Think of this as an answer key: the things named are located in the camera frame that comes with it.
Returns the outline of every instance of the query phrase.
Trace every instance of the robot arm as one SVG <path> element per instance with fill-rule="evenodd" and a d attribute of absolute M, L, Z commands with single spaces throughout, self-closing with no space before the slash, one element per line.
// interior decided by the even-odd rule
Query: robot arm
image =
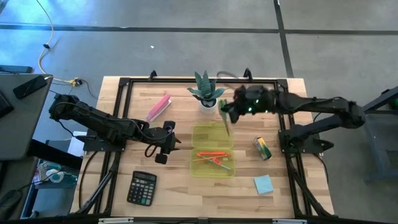
<path fill-rule="evenodd" d="M 221 108 L 227 112 L 234 124 L 239 116 L 246 113 L 279 113 L 294 114 L 298 111 L 309 111 L 318 113 L 335 114 L 329 118 L 319 120 L 305 126 L 296 124 L 289 130 L 280 132 L 280 144 L 284 152 L 296 153 L 304 148 L 313 149 L 312 153 L 319 153 L 333 147 L 331 142 L 306 140 L 313 134 L 327 131 L 333 128 L 358 128 L 364 124 L 364 113 L 362 107 L 353 101 L 348 101 L 342 97 L 330 99 L 305 98 L 293 93 L 286 93 L 279 90 L 268 90 L 262 85 L 253 85 L 248 88 L 241 86 L 234 92 L 234 101 Z"/>
<path fill-rule="evenodd" d="M 84 141 L 97 140 L 111 145 L 124 144 L 125 140 L 133 140 L 160 147 L 160 154 L 155 161 L 165 164 L 167 156 L 175 149 L 175 143 L 180 142 L 173 132 L 174 121 L 165 121 L 163 128 L 149 128 L 149 123 L 139 119 L 120 119 L 97 110 L 79 98 L 71 95 L 55 95 L 55 100 L 49 109 L 50 118 L 55 121 L 72 119 L 96 133 L 95 136 L 78 136 Z"/>

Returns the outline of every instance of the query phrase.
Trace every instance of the potted plant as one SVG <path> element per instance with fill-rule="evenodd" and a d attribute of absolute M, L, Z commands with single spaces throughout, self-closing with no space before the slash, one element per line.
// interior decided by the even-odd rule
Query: potted plant
<path fill-rule="evenodd" d="M 198 89 L 187 88 L 193 96 L 199 101 L 200 109 L 206 114 L 214 113 L 217 109 L 218 97 L 220 97 L 225 88 L 219 88 L 216 90 L 216 79 L 211 83 L 207 72 L 203 74 L 203 78 L 195 72 L 195 80 L 197 81 Z"/>

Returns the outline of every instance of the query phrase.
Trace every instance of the white plant pot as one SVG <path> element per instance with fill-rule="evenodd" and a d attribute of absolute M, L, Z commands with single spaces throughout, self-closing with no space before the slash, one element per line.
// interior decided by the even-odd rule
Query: white plant pot
<path fill-rule="evenodd" d="M 203 104 L 201 103 L 201 101 L 199 101 L 199 105 L 200 105 L 200 110 L 202 112 L 204 112 L 205 114 L 212 114 L 214 112 L 216 112 L 217 110 L 217 104 L 218 104 L 218 99 L 216 99 L 216 103 L 214 104 L 214 106 L 212 106 L 211 108 L 208 108 L 206 106 L 203 106 Z"/>

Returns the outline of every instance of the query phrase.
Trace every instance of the succulent plant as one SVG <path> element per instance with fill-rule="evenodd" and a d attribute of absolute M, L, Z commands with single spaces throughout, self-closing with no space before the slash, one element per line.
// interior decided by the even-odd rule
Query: succulent plant
<path fill-rule="evenodd" d="M 195 79 L 197 81 L 198 89 L 194 90 L 193 88 L 187 88 L 187 90 L 189 90 L 197 100 L 213 101 L 220 97 L 225 91 L 225 88 L 219 88 L 216 90 L 216 79 L 210 82 L 206 71 L 203 74 L 203 78 L 195 72 Z"/>

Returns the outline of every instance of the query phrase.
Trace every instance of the translucent yellow tray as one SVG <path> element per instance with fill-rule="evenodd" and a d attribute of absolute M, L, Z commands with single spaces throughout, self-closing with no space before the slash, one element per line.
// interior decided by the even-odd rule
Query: translucent yellow tray
<path fill-rule="evenodd" d="M 198 149 L 231 149 L 234 145 L 232 131 L 229 135 L 222 122 L 195 124 L 192 131 L 192 146 Z"/>
<path fill-rule="evenodd" d="M 203 159 L 202 157 L 197 156 L 198 152 L 226 152 L 228 156 L 217 158 L 221 162 L 222 166 L 220 166 L 208 159 L 194 161 L 196 159 Z M 233 153 L 234 152 L 230 149 L 192 149 L 190 162 L 191 175 L 194 177 L 233 177 L 235 175 L 235 161 Z"/>

